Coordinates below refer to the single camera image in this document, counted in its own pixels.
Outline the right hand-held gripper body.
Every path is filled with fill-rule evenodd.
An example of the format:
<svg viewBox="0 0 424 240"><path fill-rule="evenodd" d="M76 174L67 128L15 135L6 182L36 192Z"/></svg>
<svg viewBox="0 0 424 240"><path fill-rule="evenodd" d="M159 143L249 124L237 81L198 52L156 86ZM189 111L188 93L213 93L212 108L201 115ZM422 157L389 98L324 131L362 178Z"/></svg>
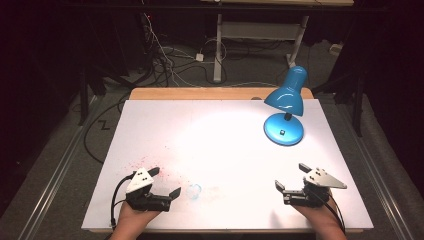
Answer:
<svg viewBox="0 0 424 240"><path fill-rule="evenodd" d="M347 185L322 168L311 168L303 177L302 190L285 190L283 201L286 205L305 206L310 208L321 207L329 201L330 189L346 189Z"/></svg>

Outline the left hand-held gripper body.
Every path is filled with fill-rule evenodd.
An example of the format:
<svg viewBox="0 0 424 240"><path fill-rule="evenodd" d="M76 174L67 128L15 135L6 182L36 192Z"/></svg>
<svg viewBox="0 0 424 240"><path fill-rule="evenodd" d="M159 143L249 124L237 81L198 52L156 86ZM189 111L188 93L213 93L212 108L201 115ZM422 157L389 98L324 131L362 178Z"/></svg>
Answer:
<svg viewBox="0 0 424 240"><path fill-rule="evenodd" d="M154 179L149 175L148 171L145 168L140 168L136 171L127 186L125 201L134 210L168 212L171 198L169 196L155 195L151 192Z"/></svg>

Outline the blue desk lamp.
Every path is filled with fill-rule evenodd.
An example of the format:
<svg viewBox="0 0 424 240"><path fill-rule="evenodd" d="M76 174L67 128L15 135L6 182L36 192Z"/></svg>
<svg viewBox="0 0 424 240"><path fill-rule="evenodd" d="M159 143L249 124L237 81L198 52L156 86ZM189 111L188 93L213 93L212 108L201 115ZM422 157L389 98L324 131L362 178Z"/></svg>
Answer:
<svg viewBox="0 0 424 240"><path fill-rule="evenodd" d="M276 144L292 146L304 136L298 116L304 113L301 90L306 78L307 71L303 67L290 68L282 86L264 100L265 104L279 110L279 113L270 115L263 125L266 136Z"/></svg>

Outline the person's right hand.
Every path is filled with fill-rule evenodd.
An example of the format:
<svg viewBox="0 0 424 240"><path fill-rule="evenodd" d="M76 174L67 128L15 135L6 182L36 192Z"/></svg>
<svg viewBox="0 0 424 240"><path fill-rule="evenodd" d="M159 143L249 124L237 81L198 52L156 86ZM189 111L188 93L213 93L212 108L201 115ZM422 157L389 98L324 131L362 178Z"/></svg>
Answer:
<svg viewBox="0 0 424 240"><path fill-rule="evenodd" d="M330 209L326 205L319 208L310 208L305 206L294 206L300 214L302 214L311 224L313 229L338 227L340 228L337 217L334 215L336 211L336 205L332 199L327 202Z"/></svg>

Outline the person's left hand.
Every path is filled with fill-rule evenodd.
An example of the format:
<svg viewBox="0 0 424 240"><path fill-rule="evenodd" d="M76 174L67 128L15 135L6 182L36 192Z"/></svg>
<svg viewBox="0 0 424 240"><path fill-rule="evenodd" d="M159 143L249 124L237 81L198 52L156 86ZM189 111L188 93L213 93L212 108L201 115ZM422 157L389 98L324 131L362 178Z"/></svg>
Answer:
<svg viewBox="0 0 424 240"><path fill-rule="evenodd" d="M127 202L124 202L120 209L118 223L115 230L124 230L127 232L143 231L145 227L159 214L159 211L134 210Z"/></svg>

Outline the metal floor rail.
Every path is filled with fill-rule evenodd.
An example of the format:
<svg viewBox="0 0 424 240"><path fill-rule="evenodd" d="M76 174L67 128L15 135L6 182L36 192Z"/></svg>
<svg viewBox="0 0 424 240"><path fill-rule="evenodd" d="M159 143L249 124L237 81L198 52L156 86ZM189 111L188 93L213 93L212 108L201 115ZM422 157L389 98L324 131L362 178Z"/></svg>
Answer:
<svg viewBox="0 0 424 240"><path fill-rule="evenodd" d="M409 175L364 104L362 130L352 127L352 107L339 104L330 125L362 196L374 228L365 231L365 240L418 240L421 228L415 214L422 199Z"/></svg>
<svg viewBox="0 0 424 240"><path fill-rule="evenodd" d="M70 143L67 145L60 161L52 174L48 184L43 189L43 192L37 201L28 221L26 222L23 230L21 231L18 240L33 240L36 235L50 205L52 204L62 182L65 178L67 171L74 159L83 135L88 132L88 121L94 118L94 114L99 110L102 97L93 96L89 102L89 113L86 120L77 127Z"/></svg>

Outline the white metal desk frame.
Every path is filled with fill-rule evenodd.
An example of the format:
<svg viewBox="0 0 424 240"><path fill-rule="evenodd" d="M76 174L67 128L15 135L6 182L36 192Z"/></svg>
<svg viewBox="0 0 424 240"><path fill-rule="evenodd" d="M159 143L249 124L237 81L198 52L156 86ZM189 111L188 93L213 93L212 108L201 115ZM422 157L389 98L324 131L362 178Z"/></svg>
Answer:
<svg viewBox="0 0 424 240"><path fill-rule="evenodd" d="M323 7L335 8L351 7L353 0L202 0L203 2L214 3L216 6L235 4L236 6L247 6L248 4L258 7L264 5L267 7L302 7L307 10L317 7L321 10ZM309 14L303 14L299 23L296 24L277 24L277 23L250 23L240 21L224 21L222 14L217 15L216 37L214 41L214 76L213 81L221 83L223 78L223 60L226 56L226 47L222 42L223 38L241 38L241 39L268 39L268 40L293 40L294 45L291 53L286 55L286 62L289 68L296 65L296 57L300 48L301 41L309 20Z"/></svg>

